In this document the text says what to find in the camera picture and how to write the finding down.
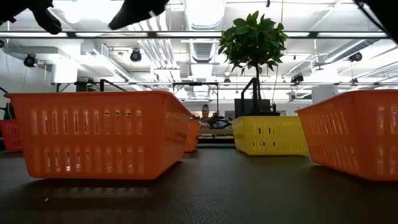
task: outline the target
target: tree trunk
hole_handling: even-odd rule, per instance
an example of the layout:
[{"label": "tree trunk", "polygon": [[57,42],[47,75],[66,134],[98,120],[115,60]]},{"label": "tree trunk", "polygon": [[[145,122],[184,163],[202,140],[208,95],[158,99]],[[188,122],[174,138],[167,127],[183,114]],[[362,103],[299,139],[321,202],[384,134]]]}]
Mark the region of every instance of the tree trunk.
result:
[{"label": "tree trunk", "polygon": [[260,71],[258,65],[256,65],[256,78],[257,78],[257,92],[259,98],[259,111],[262,111]]}]

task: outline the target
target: green leaves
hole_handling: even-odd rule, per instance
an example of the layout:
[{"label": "green leaves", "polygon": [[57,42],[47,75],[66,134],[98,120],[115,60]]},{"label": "green leaves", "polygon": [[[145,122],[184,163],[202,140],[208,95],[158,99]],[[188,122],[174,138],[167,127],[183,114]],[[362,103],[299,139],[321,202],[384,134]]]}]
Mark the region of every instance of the green leaves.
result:
[{"label": "green leaves", "polygon": [[226,45],[222,45],[222,46],[220,47],[220,49],[218,49],[218,54],[223,53],[225,47],[226,47]]},{"label": "green leaves", "polygon": [[234,24],[239,27],[239,26],[246,26],[248,23],[244,19],[239,18],[234,20]]},{"label": "green leaves", "polygon": [[235,68],[241,68],[241,75],[245,69],[256,67],[262,73],[261,65],[266,65],[272,71],[278,66],[283,50],[286,50],[284,42],[289,38],[283,33],[283,25],[265,18],[262,15],[259,22],[259,12],[249,14],[245,19],[235,19],[234,26],[221,33],[220,48],[218,54],[226,55],[226,62]]},{"label": "green leaves", "polygon": [[245,34],[245,33],[247,33],[247,32],[249,32],[249,30],[250,30],[250,28],[249,27],[238,27],[237,29],[236,29],[236,34],[237,35],[241,35],[241,34]]},{"label": "green leaves", "polygon": [[279,43],[274,40],[270,40],[270,43],[275,47],[279,47]]},{"label": "green leaves", "polygon": [[251,16],[251,20],[256,21],[258,17],[259,17],[259,11],[256,11],[256,12],[253,13],[253,15]]}]

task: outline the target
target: orange basket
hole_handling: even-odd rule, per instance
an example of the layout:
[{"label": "orange basket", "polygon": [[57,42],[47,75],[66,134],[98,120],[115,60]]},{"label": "orange basket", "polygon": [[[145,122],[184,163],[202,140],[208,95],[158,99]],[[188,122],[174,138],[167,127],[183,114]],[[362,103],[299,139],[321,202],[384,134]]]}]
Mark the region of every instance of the orange basket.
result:
[{"label": "orange basket", "polygon": [[32,177],[154,179],[183,157],[190,112],[172,93],[5,96]]},{"label": "orange basket", "polygon": [[7,151],[16,152],[22,150],[17,122],[15,120],[0,121],[0,130],[4,139],[4,146]]},{"label": "orange basket", "polygon": [[188,126],[187,145],[185,146],[185,152],[193,152],[198,145],[199,138],[199,120],[191,119]]},{"label": "orange basket", "polygon": [[297,113],[314,162],[398,181],[398,90],[349,91]]}]

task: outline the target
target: ceiling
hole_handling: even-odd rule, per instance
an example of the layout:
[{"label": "ceiling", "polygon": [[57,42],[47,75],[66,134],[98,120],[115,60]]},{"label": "ceiling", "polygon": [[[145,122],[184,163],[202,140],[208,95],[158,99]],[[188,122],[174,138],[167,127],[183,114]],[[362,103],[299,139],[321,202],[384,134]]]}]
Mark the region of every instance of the ceiling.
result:
[{"label": "ceiling", "polygon": [[[77,9],[72,7],[73,3],[71,1],[54,1],[55,7],[51,10],[61,20],[64,31],[109,30],[106,21],[111,19],[111,16],[118,11],[123,3],[122,1],[109,0],[80,1],[88,3],[81,5],[82,7]],[[203,3],[201,6],[203,9],[197,10],[198,12],[204,12],[200,16],[208,17],[212,12],[210,10],[212,3],[209,0],[204,2],[207,4]],[[260,0],[226,0],[221,30],[231,27],[236,18],[246,18],[249,13],[259,10],[260,14],[265,14],[276,22],[282,22],[287,31],[378,31],[362,12],[356,8],[351,0],[286,0],[283,3],[282,0],[272,0],[269,8],[266,8],[266,2]],[[182,31],[186,29],[183,10],[183,0],[171,0],[169,2],[165,12],[165,23],[168,30]],[[81,15],[80,20],[78,22],[73,21],[78,17],[77,15]],[[42,31],[30,11],[19,14],[16,19],[17,22],[13,24],[4,24],[1,26],[0,31]],[[70,55],[80,65],[79,76],[89,76],[95,79],[113,77],[114,75],[109,69],[104,68],[102,64],[88,60],[90,56],[82,52],[81,44],[83,41],[75,39],[12,39],[10,46],[14,48],[32,46],[57,47]],[[195,74],[192,76],[192,66],[190,65],[192,58],[189,44],[186,44],[187,41],[189,39],[170,40],[175,61],[180,67],[180,78],[182,80],[189,79],[194,81]],[[283,63],[274,72],[264,67],[261,80],[271,83],[275,82],[276,78],[277,82],[282,82],[282,78],[285,78],[287,82],[290,82],[289,76],[285,75],[304,60],[312,55],[326,55],[350,41],[350,39],[289,39],[285,43],[287,51],[285,52],[286,56],[282,58]],[[143,50],[141,50],[142,60],[140,62],[131,62],[129,59],[134,48],[142,48],[137,39],[96,39],[87,40],[86,42],[91,42],[97,48],[101,48],[101,45],[106,46],[109,49],[109,58],[117,66],[127,71],[131,78],[143,82],[157,80],[154,78],[153,73],[151,73],[153,72],[151,70],[152,62]],[[310,65],[309,73],[305,74],[305,82],[348,82],[353,77],[358,77],[360,82],[375,82],[398,75],[398,69],[396,69],[394,64],[397,61],[395,58],[397,58],[398,51],[393,41],[380,40],[362,49],[360,52],[363,55],[363,59],[360,62],[340,60],[331,65],[323,66],[323,70],[316,70],[316,67]],[[224,63],[224,61],[224,55],[215,55],[210,61],[212,65],[199,65],[200,68],[203,68],[203,71],[209,73],[206,76],[208,82],[223,82],[226,76],[225,73],[231,71],[231,66]],[[386,71],[369,75],[369,72],[386,65],[390,65]],[[361,78],[361,75],[367,72],[368,75]],[[255,75],[255,70],[246,71],[244,76],[240,76],[240,74],[241,72],[237,70],[232,72],[229,75],[231,81],[247,82]],[[281,90],[281,93],[284,94],[288,91]]]}]

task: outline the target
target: security camera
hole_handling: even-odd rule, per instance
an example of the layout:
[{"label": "security camera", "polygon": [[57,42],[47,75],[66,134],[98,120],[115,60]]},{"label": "security camera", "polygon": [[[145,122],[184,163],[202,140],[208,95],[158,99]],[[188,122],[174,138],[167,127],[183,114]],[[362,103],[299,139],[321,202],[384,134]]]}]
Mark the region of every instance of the security camera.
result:
[{"label": "security camera", "polygon": [[141,61],[141,53],[139,52],[139,49],[133,49],[132,53],[130,55],[130,60],[132,62],[139,62]]},{"label": "security camera", "polygon": [[291,83],[300,83],[304,81],[303,74],[296,74],[292,76],[292,81]]},{"label": "security camera", "polygon": [[362,60],[362,54],[360,52],[357,52],[357,53],[349,56],[348,60],[350,62],[359,62]]},{"label": "security camera", "polygon": [[28,68],[35,68],[39,64],[36,54],[28,54],[24,60],[24,65]]}]

